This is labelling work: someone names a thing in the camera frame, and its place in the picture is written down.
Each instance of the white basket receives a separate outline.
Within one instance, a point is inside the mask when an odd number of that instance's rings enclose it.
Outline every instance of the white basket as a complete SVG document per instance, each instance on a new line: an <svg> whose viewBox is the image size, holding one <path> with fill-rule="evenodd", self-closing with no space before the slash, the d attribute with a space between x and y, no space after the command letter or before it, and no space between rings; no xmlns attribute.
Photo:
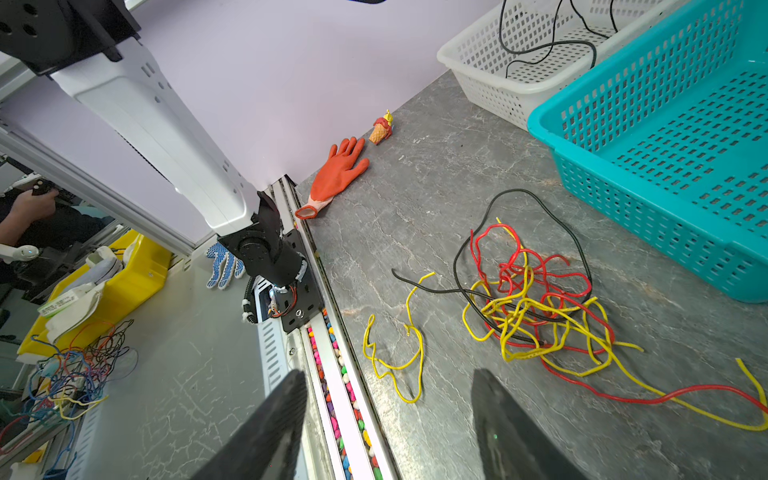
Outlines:
<svg viewBox="0 0 768 480"><path fill-rule="evenodd" d="M611 0L573 0L589 28L610 36L590 33L576 16L571 0L563 0L558 13L555 41L586 40L598 50L597 63L608 58L677 10L688 0L614 0L614 20L608 10ZM512 51L523 51L552 40L554 12L559 0L508 0L502 37ZM537 65L513 59L537 61L549 48L510 55L498 43L498 18L502 6L494 8L440 48L437 59L453 70L464 94L474 104L528 129L528 116L552 95L568 86L590 68L592 50L587 45L556 45Z"/></svg>

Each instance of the orange rubber glove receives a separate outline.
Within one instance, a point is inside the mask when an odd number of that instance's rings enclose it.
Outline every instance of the orange rubber glove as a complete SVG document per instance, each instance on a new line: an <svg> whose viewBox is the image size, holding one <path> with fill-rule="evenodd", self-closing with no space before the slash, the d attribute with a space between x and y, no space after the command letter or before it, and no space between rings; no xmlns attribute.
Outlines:
<svg viewBox="0 0 768 480"><path fill-rule="evenodd" d="M306 205L296 211L296 216L302 220L317 217L317 212L331 203L333 198L342 193L345 188L359 177L370 165L367 158L363 158L357 166L355 162L360 156L362 148L366 145L366 139L357 140L352 137L344 139L341 147L333 145L328 154L328 161L317 172L317 177L312 183L310 199Z"/></svg>

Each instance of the yellow bin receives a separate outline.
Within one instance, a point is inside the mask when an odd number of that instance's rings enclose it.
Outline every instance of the yellow bin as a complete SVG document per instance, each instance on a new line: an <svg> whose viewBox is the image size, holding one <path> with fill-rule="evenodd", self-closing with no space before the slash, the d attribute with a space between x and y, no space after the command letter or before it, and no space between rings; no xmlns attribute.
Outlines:
<svg viewBox="0 0 768 480"><path fill-rule="evenodd" d="M72 346L85 348L163 288L165 278L168 276L170 251L133 230L120 237L110 247L124 249L134 240L136 240L136 247L128 265L106 282L96 311L80 326L61 336L56 343L59 349L69 348L72 339L76 336L77 339ZM88 265L84 265L64 278L51 293L51 299L61 294L67 285L89 269ZM27 333L24 342L18 348L20 362L34 363L55 353L51 347L31 339L32 335L38 335L40 340L48 341L48 331L45 328L47 321L48 319L39 316Z"/></svg>

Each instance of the blue dotted glove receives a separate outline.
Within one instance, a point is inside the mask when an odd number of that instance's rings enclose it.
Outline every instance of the blue dotted glove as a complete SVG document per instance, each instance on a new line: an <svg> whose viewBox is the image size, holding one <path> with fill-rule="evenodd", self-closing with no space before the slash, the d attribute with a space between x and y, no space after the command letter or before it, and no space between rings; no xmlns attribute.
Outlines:
<svg viewBox="0 0 768 480"><path fill-rule="evenodd" d="M214 288L218 284L219 290L224 290L230 284L233 273L235 278L240 278L245 273L243 261L219 242L212 245L205 256L214 259L214 271L206 284L208 288Z"/></svg>

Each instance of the turquoise plastic basket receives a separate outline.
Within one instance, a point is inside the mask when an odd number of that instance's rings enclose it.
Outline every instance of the turquoise plastic basket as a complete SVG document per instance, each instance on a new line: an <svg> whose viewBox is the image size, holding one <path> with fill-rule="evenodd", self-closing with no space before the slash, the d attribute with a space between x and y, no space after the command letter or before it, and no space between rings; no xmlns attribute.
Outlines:
<svg viewBox="0 0 768 480"><path fill-rule="evenodd" d="M563 185L736 300L768 301L768 0L693 0L536 109Z"/></svg>

